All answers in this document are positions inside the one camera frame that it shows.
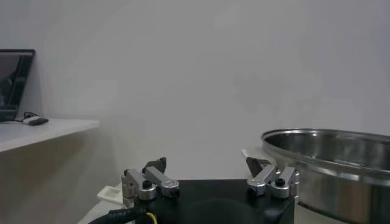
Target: laptop screen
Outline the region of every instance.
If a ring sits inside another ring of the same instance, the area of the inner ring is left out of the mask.
[[[0,50],[0,121],[16,117],[34,54],[34,50]]]

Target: cable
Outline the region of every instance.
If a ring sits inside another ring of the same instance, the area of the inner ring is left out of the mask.
[[[93,220],[89,224],[122,224],[131,222],[138,217],[145,215],[146,210],[142,208],[128,208],[111,210],[107,215]]]
[[[147,212],[146,215],[153,220],[153,224],[157,224],[156,216],[153,213]]]
[[[23,113],[23,118],[22,118],[21,120],[14,119],[14,121],[23,122],[23,120],[25,120],[25,119],[27,119],[27,118],[30,118],[30,117],[38,117],[38,116],[39,116],[39,115],[37,115],[36,113],[26,111],[26,112]]]

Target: black base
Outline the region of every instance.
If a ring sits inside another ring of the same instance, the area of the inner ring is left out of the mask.
[[[293,224],[294,199],[266,195],[251,198],[246,180],[182,180],[180,197],[164,198],[157,192],[152,201],[135,200],[157,216],[159,224]],[[148,217],[136,224],[151,224]]]

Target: white shelf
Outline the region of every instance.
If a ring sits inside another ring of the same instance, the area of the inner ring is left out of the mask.
[[[50,119],[39,126],[19,122],[0,123],[0,152],[99,126],[95,120]]]

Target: steel container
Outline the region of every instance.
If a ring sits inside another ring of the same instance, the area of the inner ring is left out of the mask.
[[[300,205],[347,223],[390,223],[389,136],[284,129],[261,139],[279,167],[300,172]]]

